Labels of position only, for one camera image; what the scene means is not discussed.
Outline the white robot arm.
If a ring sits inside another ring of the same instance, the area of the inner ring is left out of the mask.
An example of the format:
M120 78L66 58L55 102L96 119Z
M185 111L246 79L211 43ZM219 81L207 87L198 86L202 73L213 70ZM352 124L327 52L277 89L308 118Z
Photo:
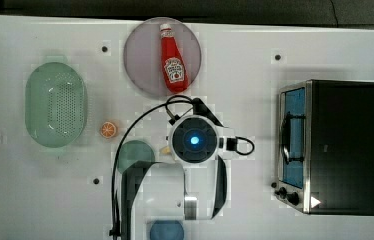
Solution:
M120 175L115 240L182 240L184 221L212 220L226 205L234 131L201 99L176 96L167 103L178 102L192 112L170 120L169 159L138 160Z

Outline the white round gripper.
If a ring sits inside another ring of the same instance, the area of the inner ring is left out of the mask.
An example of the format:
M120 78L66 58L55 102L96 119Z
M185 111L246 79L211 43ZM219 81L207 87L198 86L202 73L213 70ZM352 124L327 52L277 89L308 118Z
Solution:
M227 159L236 150L236 136L200 98L191 101L193 113L177 119L168 136L173 157L187 164Z

